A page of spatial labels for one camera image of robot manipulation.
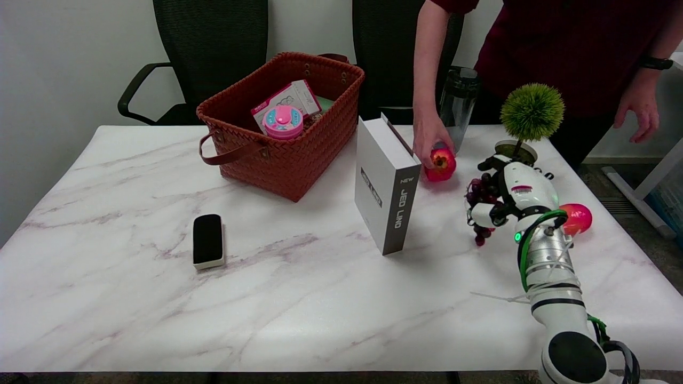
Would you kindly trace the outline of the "person's right hand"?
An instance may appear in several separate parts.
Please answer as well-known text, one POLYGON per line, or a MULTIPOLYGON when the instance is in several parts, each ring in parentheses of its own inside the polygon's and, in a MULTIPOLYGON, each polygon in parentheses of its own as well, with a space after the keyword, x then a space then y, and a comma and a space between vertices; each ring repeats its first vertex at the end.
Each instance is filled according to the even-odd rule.
POLYGON ((413 153, 427 169, 434 168, 431 153, 436 148, 454 152, 454 143, 434 106, 413 107, 413 153))

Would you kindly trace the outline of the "person's left hand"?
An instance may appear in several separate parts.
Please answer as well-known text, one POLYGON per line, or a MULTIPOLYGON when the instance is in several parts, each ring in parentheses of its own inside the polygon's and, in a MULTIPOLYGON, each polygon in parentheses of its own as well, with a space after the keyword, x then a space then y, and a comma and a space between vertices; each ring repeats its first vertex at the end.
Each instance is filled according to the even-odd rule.
POLYGON ((656 85, 660 72, 654 69, 641 69, 621 97, 613 126, 616 129, 624 124, 627 112, 634 112, 638 129, 630 138, 632 143, 650 139, 660 126, 656 85))

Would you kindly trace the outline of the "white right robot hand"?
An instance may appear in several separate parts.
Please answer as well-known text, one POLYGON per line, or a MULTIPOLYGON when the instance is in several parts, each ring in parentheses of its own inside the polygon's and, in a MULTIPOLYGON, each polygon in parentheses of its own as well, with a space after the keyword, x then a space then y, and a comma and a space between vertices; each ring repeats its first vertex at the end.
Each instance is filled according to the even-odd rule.
POLYGON ((559 209, 551 173, 503 155, 490 156, 476 167, 482 175, 470 182, 465 196, 467 223, 476 233, 504 226, 512 217, 517 219, 515 231, 524 233, 539 217, 559 209))

